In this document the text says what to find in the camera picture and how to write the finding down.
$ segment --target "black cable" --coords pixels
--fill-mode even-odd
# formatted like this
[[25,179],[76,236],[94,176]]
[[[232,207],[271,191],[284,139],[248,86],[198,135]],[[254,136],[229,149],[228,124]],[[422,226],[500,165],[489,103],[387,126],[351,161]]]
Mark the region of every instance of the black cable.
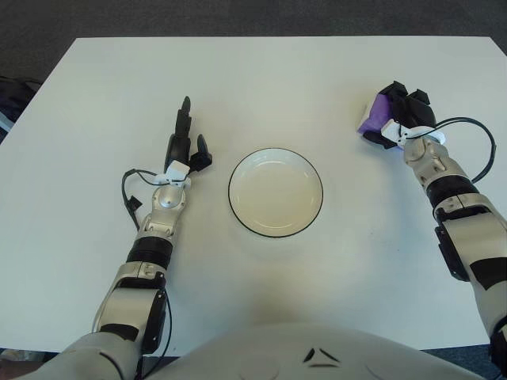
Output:
[[441,129],[443,127],[447,127],[448,125],[455,124],[455,123],[474,124],[474,125],[480,127],[490,138],[490,143],[491,143],[490,159],[486,163],[486,166],[484,167],[484,169],[481,170],[481,172],[477,176],[475,176],[474,179],[472,179],[472,184],[474,184],[476,182],[479,182],[482,178],[484,178],[484,176],[491,170],[491,167],[493,166],[493,163],[494,163],[494,155],[497,151],[497,144],[494,141],[493,135],[491,134],[490,130],[484,124],[482,124],[480,121],[477,121],[476,119],[472,119],[470,117],[452,117],[450,119],[442,120],[439,123],[435,124],[434,129],[431,131],[428,131],[426,133],[423,133],[423,134],[420,134],[420,135],[417,135],[414,137],[407,137],[406,139],[409,139],[409,140],[418,139],[422,136],[429,135],[430,133],[432,133],[438,129]]
[[147,180],[141,173],[150,174],[151,176],[156,176],[156,173],[150,172],[149,170],[144,169],[130,169],[127,172],[124,173],[124,176],[121,178],[121,196],[124,200],[124,205],[127,208],[128,214],[130,215],[132,221],[135,224],[135,228],[139,231],[139,222],[137,221],[137,218],[135,216],[135,210],[132,210],[130,202],[127,198],[127,193],[125,192],[125,181],[127,178],[129,178],[132,174],[137,174],[141,177],[141,179],[146,182],[147,184],[151,186],[165,186],[166,184],[154,184]]
[[167,303],[167,310],[169,312],[169,336],[167,337],[167,343],[166,347],[164,348],[164,352],[158,357],[157,362],[154,364],[154,366],[143,376],[143,379],[147,378],[149,375],[152,374],[152,372],[158,367],[160,362],[164,359],[164,356],[166,356],[167,348],[169,348],[169,343],[171,341],[171,336],[173,335],[173,312],[171,311],[171,304],[169,302],[169,295],[167,295],[167,290],[164,288],[164,293],[166,294],[166,303]]

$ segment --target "tabletop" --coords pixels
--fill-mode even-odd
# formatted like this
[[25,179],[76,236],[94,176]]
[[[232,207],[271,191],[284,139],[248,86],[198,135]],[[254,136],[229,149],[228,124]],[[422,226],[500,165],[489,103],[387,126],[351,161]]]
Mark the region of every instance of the tabletop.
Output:
[[[481,120],[498,149],[478,188],[505,214],[506,62],[483,37],[77,39],[0,146],[0,347],[60,351],[91,330],[135,238],[121,176],[162,170],[186,95],[193,150],[203,133],[214,161],[193,177],[180,219],[168,355],[293,321],[415,348],[487,343],[471,286],[449,274],[402,152],[356,129],[393,80],[426,91],[438,120]],[[486,135],[467,125],[444,132],[473,177],[487,161]],[[303,155],[324,194],[315,221],[280,239],[247,230],[227,198],[241,159],[273,146]],[[127,182],[145,203],[139,215],[153,190]]]

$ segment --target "plate rim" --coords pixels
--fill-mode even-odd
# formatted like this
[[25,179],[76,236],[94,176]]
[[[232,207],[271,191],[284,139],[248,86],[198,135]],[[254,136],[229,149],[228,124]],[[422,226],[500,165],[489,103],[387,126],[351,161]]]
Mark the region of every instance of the plate rim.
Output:
[[[231,182],[232,182],[232,177],[234,176],[234,173],[236,173],[236,169],[241,165],[241,163],[243,161],[245,161],[248,157],[250,157],[252,154],[256,154],[257,152],[260,152],[262,150],[271,150],[271,149],[278,149],[278,150],[286,150],[288,152],[291,152],[293,154],[296,154],[298,156],[300,156],[304,161],[308,162],[308,165],[311,166],[311,168],[315,171],[315,174],[317,174],[317,178],[318,178],[318,182],[320,183],[320,192],[321,192],[321,201],[320,201],[320,205],[318,206],[318,210],[317,210],[317,214],[315,214],[314,218],[305,226],[303,227],[301,230],[297,230],[296,232],[293,232],[292,234],[287,234],[287,235],[280,235],[280,236],[272,236],[272,235],[266,235],[266,234],[261,234],[260,232],[257,232],[255,230],[252,230],[250,227],[248,227],[245,223],[243,223],[243,221],[238,217],[238,215],[236,214],[236,212],[234,211],[234,208],[232,207],[232,202],[231,202]],[[250,154],[247,154],[245,157],[243,157],[239,162],[238,164],[234,167],[234,170],[232,171],[231,173],[231,176],[229,177],[229,184],[227,185],[227,200],[229,201],[229,207],[231,208],[232,210],[232,213],[234,214],[234,216],[236,217],[236,219],[245,227],[247,228],[249,231],[252,231],[254,234],[257,234],[257,235],[261,235],[261,236],[264,236],[266,238],[272,238],[272,239],[280,239],[280,238],[288,238],[290,236],[293,236],[293,235],[296,235],[302,231],[304,231],[306,228],[308,228],[309,226],[311,226],[311,224],[315,221],[315,219],[318,217],[318,215],[320,214],[320,211],[322,209],[322,204],[324,203],[324,186],[322,185],[322,180],[320,178],[320,175],[318,174],[318,171],[317,169],[311,164],[311,162],[309,162],[302,154],[299,154],[297,152],[295,152],[294,150],[290,150],[290,149],[287,149],[287,148],[280,148],[278,146],[270,146],[270,147],[267,147],[267,148],[261,148],[261,149],[257,149],[255,151],[253,151],[252,153]]]

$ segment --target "purple block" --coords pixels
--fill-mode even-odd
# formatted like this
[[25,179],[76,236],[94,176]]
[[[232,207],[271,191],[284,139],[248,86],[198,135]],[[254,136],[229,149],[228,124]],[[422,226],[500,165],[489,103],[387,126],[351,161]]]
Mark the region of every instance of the purple block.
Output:
[[372,108],[370,109],[369,117],[360,125],[357,130],[363,134],[366,131],[379,132],[380,129],[387,123],[389,119],[392,119],[391,108],[389,107],[389,100],[387,95],[377,93],[375,101],[373,102]]

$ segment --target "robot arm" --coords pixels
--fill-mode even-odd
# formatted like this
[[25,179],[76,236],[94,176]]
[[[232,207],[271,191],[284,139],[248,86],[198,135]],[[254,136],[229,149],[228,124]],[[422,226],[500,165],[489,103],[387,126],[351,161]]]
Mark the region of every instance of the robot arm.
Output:
[[377,95],[360,132],[385,149],[404,149],[433,206],[442,256],[455,278],[471,283],[491,360],[507,375],[507,222],[449,157],[434,125],[428,96],[420,90],[408,95],[395,82]]
[[[167,148],[164,173],[154,179],[160,186],[151,199],[152,211],[141,223],[127,262],[120,266],[97,311],[93,332],[23,378],[135,378],[141,356],[155,352],[160,345],[166,316],[166,274],[177,221],[185,208],[185,190],[190,187],[187,176],[212,163],[202,135],[197,141],[198,152],[189,158],[189,111],[186,97]],[[131,199],[125,205],[135,218],[139,201]]]
[[435,139],[409,140],[404,158],[433,206],[449,271],[474,289],[491,360],[506,375],[507,222]]

